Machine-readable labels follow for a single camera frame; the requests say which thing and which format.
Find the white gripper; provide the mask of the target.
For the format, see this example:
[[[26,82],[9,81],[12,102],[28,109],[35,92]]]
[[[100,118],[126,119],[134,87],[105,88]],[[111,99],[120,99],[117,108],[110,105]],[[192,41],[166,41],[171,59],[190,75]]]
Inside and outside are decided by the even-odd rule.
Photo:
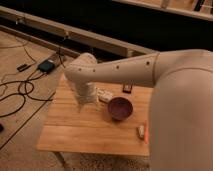
[[[78,100],[78,110],[83,108],[82,103],[93,103],[97,99],[96,87],[93,83],[76,84],[76,99]]]

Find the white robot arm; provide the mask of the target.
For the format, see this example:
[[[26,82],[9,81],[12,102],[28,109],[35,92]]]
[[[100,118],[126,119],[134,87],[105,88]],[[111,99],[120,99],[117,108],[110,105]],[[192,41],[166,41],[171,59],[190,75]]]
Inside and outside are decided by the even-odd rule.
[[[83,53],[65,76],[80,99],[91,95],[93,82],[151,87],[151,171],[213,171],[213,51],[156,52],[106,63]]]

